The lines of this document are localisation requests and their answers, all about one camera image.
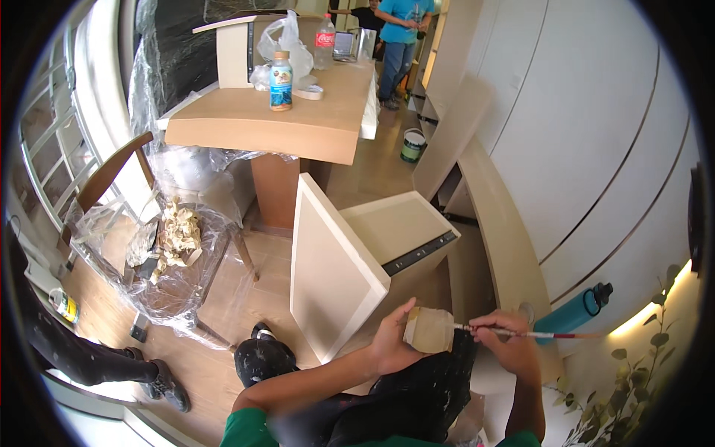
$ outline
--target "blue water bottle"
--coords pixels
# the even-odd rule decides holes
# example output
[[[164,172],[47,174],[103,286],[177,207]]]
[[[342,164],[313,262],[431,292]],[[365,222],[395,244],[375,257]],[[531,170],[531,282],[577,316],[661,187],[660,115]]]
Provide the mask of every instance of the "blue water bottle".
[[[598,315],[601,308],[608,304],[608,296],[613,293],[611,283],[598,283],[571,298],[568,303],[554,310],[546,317],[534,323],[534,332],[569,333],[578,326]],[[552,338],[537,338],[536,342],[545,345]]]

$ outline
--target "black shirt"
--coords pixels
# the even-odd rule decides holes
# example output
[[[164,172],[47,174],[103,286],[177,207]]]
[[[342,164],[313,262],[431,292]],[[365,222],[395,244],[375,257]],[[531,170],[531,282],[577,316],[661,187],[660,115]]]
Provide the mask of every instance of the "black shirt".
[[[380,30],[383,28],[385,21],[375,16],[375,12],[367,7],[355,8],[350,11],[351,16],[357,17],[357,22],[360,28],[374,29],[378,32],[378,37],[375,38],[375,47],[378,46],[380,42]],[[383,53],[385,51],[385,45],[380,48],[380,51],[374,51],[373,57],[378,61],[383,60]]]
[[[355,8],[350,11],[350,15],[357,17],[360,28],[374,29],[378,34],[385,24],[384,20],[376,17],[375,12],[367,7]]]

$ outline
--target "coca-cola bottle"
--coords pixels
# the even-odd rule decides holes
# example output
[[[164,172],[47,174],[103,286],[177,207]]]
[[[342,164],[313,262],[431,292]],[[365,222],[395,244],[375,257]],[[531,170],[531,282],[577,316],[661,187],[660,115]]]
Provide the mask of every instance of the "coca-cola bottle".
[[[335,46],[335,26],[330,21],[330,14],[325,14],[324,17],[315,32],[313,67],[318,70],[332,67],[332,48]]]

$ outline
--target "red bottle label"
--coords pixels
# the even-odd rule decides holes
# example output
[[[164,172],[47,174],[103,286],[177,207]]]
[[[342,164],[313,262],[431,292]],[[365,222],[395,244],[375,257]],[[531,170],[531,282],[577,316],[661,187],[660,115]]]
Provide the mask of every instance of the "red bottle label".
[[[335,46],[335,33],[315,33],[315,46]]]

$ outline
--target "paintbrush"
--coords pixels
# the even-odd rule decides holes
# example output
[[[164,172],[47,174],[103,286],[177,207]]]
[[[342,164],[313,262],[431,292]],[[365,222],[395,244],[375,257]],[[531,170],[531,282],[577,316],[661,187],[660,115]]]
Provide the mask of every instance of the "paintbrush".
[[[455,329],[461,329],[461,330],[472,330],[476,328],[472,328],[469,325],[461,325],[459,323],[453,323],[453,327]],[[601,337],[601,334],[555,334],[552,332],[525,332],[525,333],[518,333],[514,332],[513,330],[509,329],[501,329],[501,328],[487,328],[494,332],[497,335],[509,335],[510,337],[532,337],[532,338],[599,338]]]

